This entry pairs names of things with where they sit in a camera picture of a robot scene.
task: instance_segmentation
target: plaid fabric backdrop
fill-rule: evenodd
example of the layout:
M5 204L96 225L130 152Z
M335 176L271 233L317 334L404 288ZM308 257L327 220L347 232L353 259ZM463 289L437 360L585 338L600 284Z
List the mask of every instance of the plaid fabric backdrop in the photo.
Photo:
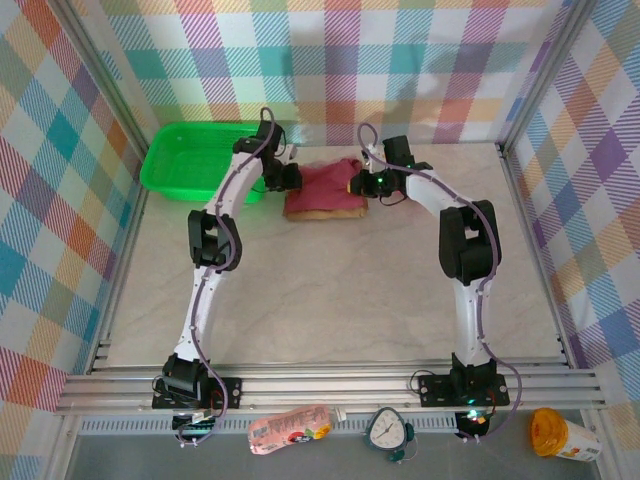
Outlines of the plaid fabric backdrop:
M414 142L496 140L572 3L100 0L96 13L84 2L150 138L175 121L254 121L268 104L307 145L351 145L365 120Z
M514 167L583 367L640 469L640 1L601 0Z
M27 479L87 359L140 159L45 0L0 2L0 66L0 478Z

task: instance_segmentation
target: red cloth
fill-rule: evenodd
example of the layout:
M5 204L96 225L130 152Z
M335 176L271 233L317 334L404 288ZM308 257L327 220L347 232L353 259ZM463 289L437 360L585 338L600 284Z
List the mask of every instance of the red cloth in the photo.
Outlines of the red cloth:
M355 209L365 205L366 199L347 192L351 178L362 169L355 158L343 158L323 167L300 167L302 188L287 194L284 213L307 210Z

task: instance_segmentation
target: alarm clock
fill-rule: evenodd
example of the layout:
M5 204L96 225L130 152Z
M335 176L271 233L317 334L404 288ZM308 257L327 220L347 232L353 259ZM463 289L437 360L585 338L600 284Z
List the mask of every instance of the alarm clock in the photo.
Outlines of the alarm clock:
M404 448L415 437L413 426L405 423L400 414L391 407L378 410L365 431L365 442L371 448L391 452L387 457L400 463L404 458Z

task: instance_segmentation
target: marble surface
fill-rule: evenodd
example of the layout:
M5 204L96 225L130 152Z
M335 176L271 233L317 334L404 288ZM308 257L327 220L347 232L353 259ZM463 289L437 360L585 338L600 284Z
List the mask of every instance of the marble surface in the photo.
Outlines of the marble surface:
M492 287L488 338L507 357L559 353L555 326L494 146L422 145L461 193L493 202L503 261ZM301 148L300 163L357 156L357 147ZM455 304L438 262L438 220L412 201L370 201L362 219L290 223L283 194L237 219L244 250L222 287L214 363L392 361L449 358ZM191 292L186 219L202 204L151 193L107 364L158 365L172 353Z

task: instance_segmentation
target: snack bag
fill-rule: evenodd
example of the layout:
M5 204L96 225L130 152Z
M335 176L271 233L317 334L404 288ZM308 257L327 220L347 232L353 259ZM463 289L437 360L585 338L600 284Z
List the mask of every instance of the snack bag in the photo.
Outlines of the snack bag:
M287 413L265 417L249 426L249 447L256 455L324 438L331 431L326 405L300 407Z

